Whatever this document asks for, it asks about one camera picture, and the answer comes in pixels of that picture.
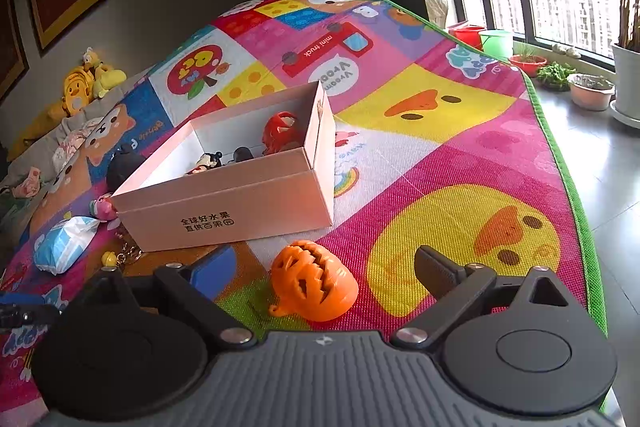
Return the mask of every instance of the colorful play mat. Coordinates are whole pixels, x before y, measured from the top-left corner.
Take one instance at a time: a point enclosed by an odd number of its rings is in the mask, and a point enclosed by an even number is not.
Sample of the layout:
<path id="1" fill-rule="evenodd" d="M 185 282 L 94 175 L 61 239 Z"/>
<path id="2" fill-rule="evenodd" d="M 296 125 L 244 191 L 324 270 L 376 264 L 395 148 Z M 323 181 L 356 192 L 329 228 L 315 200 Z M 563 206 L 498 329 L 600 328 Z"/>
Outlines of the colorful play mat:
<path id="1" fill-rule="evenodd" d="M 416 248 L 431 245 L 503 275 L 550 266 L 606 329 L 587 220 L 530 80 L 385 0 L 254 0 L 194 34 L 113 108 L 60 173 L 4 276 L 15 280 L 9 290 L 40 293 L 62 308 L 102 253 L 116 250 L 113 230 L 101 225 L 64 275 L 31 261 L 44 232 L 87 215 L 89 201 L 107 192 L 106 168 L 122 143 L 149 156 L 191 118 L 316 80 L 337 127 L 335 224 L 234 244 L 230 268 L 220 270 L 222 308 L 260 336 L 320 328 L 388 335 L 433 303 L 414 277 Z M 296 239 L 327 247 L 357 279 L 358 299 L 338 319 L 268 314 L 276 301 L 271 261 Z M 44 411 L 30 371 L 44 331 L 23 327 L 2 338 L 0 425 L 25 425 Z"/>

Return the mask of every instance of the green mat border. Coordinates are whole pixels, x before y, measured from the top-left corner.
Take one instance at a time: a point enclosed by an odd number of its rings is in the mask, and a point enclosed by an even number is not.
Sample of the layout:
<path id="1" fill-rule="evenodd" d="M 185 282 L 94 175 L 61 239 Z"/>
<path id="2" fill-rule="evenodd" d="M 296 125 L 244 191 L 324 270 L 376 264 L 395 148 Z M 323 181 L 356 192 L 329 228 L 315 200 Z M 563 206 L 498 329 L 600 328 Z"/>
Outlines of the green mat border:
<path id="1" fill-rule="evenodd" d="M 484 55 L 485 57 L 490 57 L 491 55 L 487 55 L 484 52 L 478 51 L 475 48 L 466 44 L 450 33 L 444 31 L 442 28 L 439 28 L 435 24 L 423 19 L 419 15 L 403 8 L 402 6 L 394 3 L 390 0 L 362 0 L 362 1 L 384 1 L 388 2 L 392 6 L 403 10 L 418 20 L 423 22 L 425 26 L 428 26 L 432 30 L 440 33 L 443 36 L 446 36 L 449 39 L 452 39 L 454 42 L 461 44 L 463 47 L 467 48 L 474 53 Z M 536 117 L 538 118 L 538 123 L 542 128 L 542 131 L 545 134 L 546 141 L 551 148 L 551 152 L 556 160 L 556 165 L 558 165 L 558 170 L 560 171 L 560 176 L 562 178 L 562 183 L 564 183 L 564 188 L 566 190 L 567 196 L 569 198 L 569 204 L 571 205 L 571 210 L 574 213 L 574 219 L 576 224 L 576 232 L 578 234 L 578 241 L 580 242 L 580 250 L 582 252 L 582 265 L 584 266 L 584 281 L 585 287 L 587 290 L 587 310 L 591 315 L 591 318 L 596 322 L 596 324 L 600 327 L 600 329 L 607 334 L 607 312 L 604 304 L 604 291 L 602 289 L 602 276 L 600 275 L 600 264 L 598 263 L 598 256 L 596 254 L 596 248 L 593 243 L 593 236 L 591 235 L 591 230 L 589 228 L 589 222 L 587 221 L 587 216 L 584 213 L 584 208 L 582 207 L 582 202 L 580 201 L 580 196 L 578 195 L 578 190 L 575 188 L 574 181 L 569 174 L 569 169 L 562 157 L 562 153 L 560 152 L 560 148 L 558 147 L 558 143 L 551 133 L 551 129 L 549 128 L 549 124 L 546 121 L 545 114 L 542 111 L 542 105 L 540 104 L 540 99 L 538 98 L 538 94 L 536 92 L 536 88 L 533 86 L 531 79 L 521 70 L 522 77 L 525 85 L 527 86 L 527 93 L 529 94 L 529 100 L 533 105 L 534 112 Z"/>

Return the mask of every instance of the cardboard box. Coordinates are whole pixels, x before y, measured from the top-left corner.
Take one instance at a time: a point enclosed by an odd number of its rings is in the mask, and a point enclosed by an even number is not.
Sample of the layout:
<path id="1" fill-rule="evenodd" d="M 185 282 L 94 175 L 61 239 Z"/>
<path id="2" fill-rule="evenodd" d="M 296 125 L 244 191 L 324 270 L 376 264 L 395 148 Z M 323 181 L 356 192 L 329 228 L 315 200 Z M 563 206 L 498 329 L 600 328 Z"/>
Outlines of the cardboard box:
<path id="1" fill-rule="evenodd" d="M 262 156 L 264 126 L 279 111 L 298 117 L 304 144 Z M 241 146 L 254 159 L 225 165 Z M 184 176 L 204 152 L 217 151 L 222 167 Z M 143 251 L 303 232 L 333 222 L 334 162 L 334 116 L 322 86 L 313 82 L 191 120 L 112 201 Z"/>

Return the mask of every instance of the robotic device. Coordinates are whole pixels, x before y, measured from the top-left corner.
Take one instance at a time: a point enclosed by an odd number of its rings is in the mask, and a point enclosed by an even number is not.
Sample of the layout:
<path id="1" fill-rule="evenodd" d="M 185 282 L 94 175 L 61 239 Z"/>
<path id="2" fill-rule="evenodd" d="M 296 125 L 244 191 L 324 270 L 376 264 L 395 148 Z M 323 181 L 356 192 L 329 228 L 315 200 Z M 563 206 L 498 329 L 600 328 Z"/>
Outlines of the robotic device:
<path id="1" fill-rule="evenodd" d="M 89 281 L 35 349 L 41 425 L 612 426 L 597 408 L 613 350 L 546 267 L 499 277 L 420 247 L 415 274 L 438 301 L 390 344 L 377 331 L 258 343 L 190 270 Z"/>

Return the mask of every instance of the tile floor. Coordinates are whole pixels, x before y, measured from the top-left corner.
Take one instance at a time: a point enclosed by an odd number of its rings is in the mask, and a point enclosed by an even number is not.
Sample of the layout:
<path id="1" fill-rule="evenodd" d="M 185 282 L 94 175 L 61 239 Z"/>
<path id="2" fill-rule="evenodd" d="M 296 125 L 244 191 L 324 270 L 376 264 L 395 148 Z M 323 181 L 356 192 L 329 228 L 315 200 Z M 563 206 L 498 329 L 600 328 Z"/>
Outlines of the tile floor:
<path id="1" fill-rule="evenodd" d="M 593 231 L 618 355 L 613 389 L 626 425 L 640 425 L 640 130 L 580 109 L 568 92 L 538 95 Z"/>

